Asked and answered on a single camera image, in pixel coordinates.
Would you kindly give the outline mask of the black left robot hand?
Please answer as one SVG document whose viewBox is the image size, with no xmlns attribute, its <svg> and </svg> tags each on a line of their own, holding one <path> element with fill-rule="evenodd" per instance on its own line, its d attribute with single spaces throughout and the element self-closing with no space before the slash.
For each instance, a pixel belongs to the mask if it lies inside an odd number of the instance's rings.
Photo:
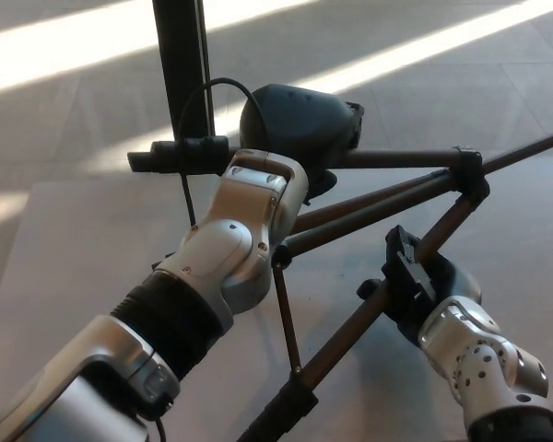
<svg viewBox="0 0 553 442">
<path fill-rule="evenodd" d="M 253 92 L 241 112 L 240 147 L 289 157 L 304 168 L 305 203 L 337 183 L 331 171 L 359 145 L 364 107 L 336 95 L 269 84 Z"/>
</svg>

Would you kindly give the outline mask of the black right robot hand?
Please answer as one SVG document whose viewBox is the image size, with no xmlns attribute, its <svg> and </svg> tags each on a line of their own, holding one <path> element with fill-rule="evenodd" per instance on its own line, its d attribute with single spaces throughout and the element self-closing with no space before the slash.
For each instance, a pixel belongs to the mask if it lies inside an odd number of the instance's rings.
<svg viewBox="0 0 553 442">
<path fill-rule="evenodd" d="M 386 235 L 386 262 L 382 267 L 390 284 L 391 301 L 383 310 L 397 329 L 414 345 L 430 313 L 450 296 L 477 303 L 482 291 L 474 276 L 436 252 L 425 262 L 416 258 L 420 238 L 397 226 Z"/>
</svg>

